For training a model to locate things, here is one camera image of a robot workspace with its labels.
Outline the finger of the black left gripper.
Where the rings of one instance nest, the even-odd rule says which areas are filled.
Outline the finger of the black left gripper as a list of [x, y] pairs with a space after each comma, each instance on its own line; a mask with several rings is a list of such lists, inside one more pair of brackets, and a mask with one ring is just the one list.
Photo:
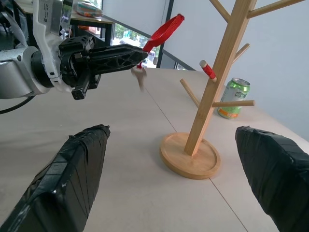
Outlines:
[[126, 55], [129, 53], [135, 53], [137, 52], [138, 54], [143, 54], [146, 52], [143, 51], [141, 48], [132, 46], [129, 44], [120, 44], [120, 45], [115, 45], [115, 46], [106, 46], [106, 47], [101, 47], [101, 48], [94, 48], [91, 50], [91, 57], [92, 58], [98, 58], [98, 57], [103, 57], [103, 56], [122, 56]]
[[105, 74], [131, 69], [148, 56], [145, 52], [111, 52], [92, 53], [90, 71], [92, 74]]

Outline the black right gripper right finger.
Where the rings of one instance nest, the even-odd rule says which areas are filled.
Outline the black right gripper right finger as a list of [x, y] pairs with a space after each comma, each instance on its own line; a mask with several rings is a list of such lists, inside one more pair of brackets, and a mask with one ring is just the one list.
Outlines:
[[239, 158], [263, 211], [280, 232], [309, 232], [309, 154], [293, 140], [241, 126]]

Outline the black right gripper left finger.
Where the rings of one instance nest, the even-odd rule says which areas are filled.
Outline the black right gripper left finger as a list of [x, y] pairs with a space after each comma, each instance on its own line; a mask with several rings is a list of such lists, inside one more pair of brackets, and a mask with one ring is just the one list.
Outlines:
[[83, 232], [99, 189], [110, 127], [69, 136], [36, 174], [0, 232]]

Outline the red keychain with wooden pendant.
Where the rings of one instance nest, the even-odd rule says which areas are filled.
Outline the red keychain with wooden pendant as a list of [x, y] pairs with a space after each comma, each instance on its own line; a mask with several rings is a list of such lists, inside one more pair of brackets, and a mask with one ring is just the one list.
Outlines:
[[[150, 51], [158, 46], [161, 46], [181, 25], [185, 17], [182, 14], [177, 14], [172, 19], [162, 25], [148, 40], [142, 51], [149, 54]], [[147, 76], [146, 69], [142, 65], [142, 61], [131, 68], [131, 73], [136, 77], [141, 91], [144, 89], [144, 79]]]

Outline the wooden tree stand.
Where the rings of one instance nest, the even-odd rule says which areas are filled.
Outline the wooden tree stand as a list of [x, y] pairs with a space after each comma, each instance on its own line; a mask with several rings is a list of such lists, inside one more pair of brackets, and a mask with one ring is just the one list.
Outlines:
[[231, 13], [227, 12], [219, 0], [209, 1], [227, 22], [214, 65], [211, 67], [216, 78], [208, 79], [190, 132], [167, 135], [159, 149], [160, 157], [168, 168], [180, 176], [195, 180], [214, 176], [221, 165], [219, 152], [203, 138], [214, 109], [255, 104], [254, 101], [217, 101], [232, 64], [247, 49], [245, 46], [240, 48], [239, 45], [249, 20], [305, 0], [278, 0], [259, 8], [255, 8], [257, 0], [235, 0]]

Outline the black framed desk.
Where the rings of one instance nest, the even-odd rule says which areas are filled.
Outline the black framed desk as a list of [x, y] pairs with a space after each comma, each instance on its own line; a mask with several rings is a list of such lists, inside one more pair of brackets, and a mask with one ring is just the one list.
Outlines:
[[79, 26], [99, 28], [100, 34], [96, 35], [94, 33], [94, 36], [97, 36], [100, 40], [104, 41], [106, 46], [109, 46], [112, 43], [112, 29], [114, 27], [114, 22], [105, 17], [90, 18], [73, 12], [70, 19], [70, 25], [73, 29], [74, 35], [77, 34]]

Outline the colourful striped bundle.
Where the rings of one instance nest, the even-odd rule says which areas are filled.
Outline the colourful striped bundle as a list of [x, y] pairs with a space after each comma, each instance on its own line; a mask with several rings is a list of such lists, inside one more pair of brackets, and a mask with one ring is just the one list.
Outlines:
[[85, 0], [77, 0], [73, 3], [73, 10], [85, 17], [102, 17], [103, 11], [95, 6], [93, 3], [90, 3]]

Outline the red tape wrap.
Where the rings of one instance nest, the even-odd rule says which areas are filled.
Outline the red tape wrap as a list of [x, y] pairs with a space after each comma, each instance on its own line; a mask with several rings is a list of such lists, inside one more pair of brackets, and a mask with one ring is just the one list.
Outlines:
[[209, 77], [209, 79], [214, 80], [216, 78], [216, 74], [214, 73], [213, 69], [206, 62], [201, 65], [201, 68]]

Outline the green drink can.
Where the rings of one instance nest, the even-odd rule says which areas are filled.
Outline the green drink can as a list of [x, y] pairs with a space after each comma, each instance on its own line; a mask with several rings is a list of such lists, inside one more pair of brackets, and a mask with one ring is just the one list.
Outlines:
[[[250, 91], [250, 83], [241, 78], [232, 78], [226, 85], [221, 97], [221, 102], [234, 102], [246, 100]], [[237, 118], [241, 111], [240, 106], [236, 107], [218, 107], [217, 112], [220, 116], [227, 119]]]

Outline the black window frame post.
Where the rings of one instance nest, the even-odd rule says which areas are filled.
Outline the black window frame post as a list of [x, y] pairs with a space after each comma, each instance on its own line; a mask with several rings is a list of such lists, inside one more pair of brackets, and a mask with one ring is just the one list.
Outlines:
[[[165, 24], [166, 22], [168, 22], [171, 19], [171, 13], [172, 13], [173, 5], [174, 5], [174, 0], [165, 0], [163, 18], [162, 18], [162, 25]], [[157, 60], [157, 65], [156, 65], [157, 68], [161, 68], [164, 45], [165, 45], [165, 43], [162, 43], [160, 45], [159, 55], [158, 55], [158, 60]]]

